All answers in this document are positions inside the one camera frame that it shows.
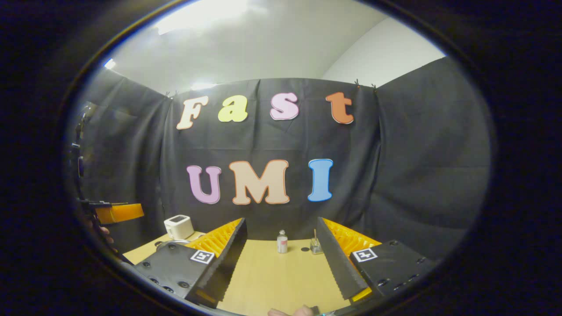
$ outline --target white wall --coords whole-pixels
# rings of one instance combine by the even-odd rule
[[[393,18],[376,24],[326,71],[322,79],[377,87],[445,55]]]

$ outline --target black curtain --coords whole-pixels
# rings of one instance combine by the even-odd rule
[[[449,58],[431,62],[377,89],[316,79],[261,79],[219,84],[173,100],[111,71],[96,77],[85,100],[98,105],[84,133],[88,198],[141,202],[146,216],[114,225],[122,251],[165,233],[162,221],[192,217],[209,231],[245,217],[248,238],[312,236],[322,216],[380,241],[398,239],[418,252],[441,258],[478,214],[490,175],[491,144],[486,107]],[[299,115],[273,120],[271,98],[293,92]],[[326,96],[352,99],[351,124],[332,118]],[[220,122],[222,102],[241,94],[248,118]],[[183,101],[208,96],[193,126],[178,130]],[[287,160],[287,204],[235,205],[228,165],[248,161],[259,176],[268,161]],[[312,159],[332,159],[332,198],[307,199]],[[195,199],[186,167],[221,168],[221,199]]]

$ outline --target table surface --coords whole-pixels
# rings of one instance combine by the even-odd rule
[[[187,238],[197,239],[195,232]],[[137,264],[156,251],[157,238],[125,257]],[[324,254],[301,251],[310,240],[289,240],[286,254],[277,252],[277,241],[247,240],[234,268],[230,285],[217,308],[232,313],[266,316],[271,308],[289,315],[303,304],[318,306],[321,313],[349,306],[344,300]]]

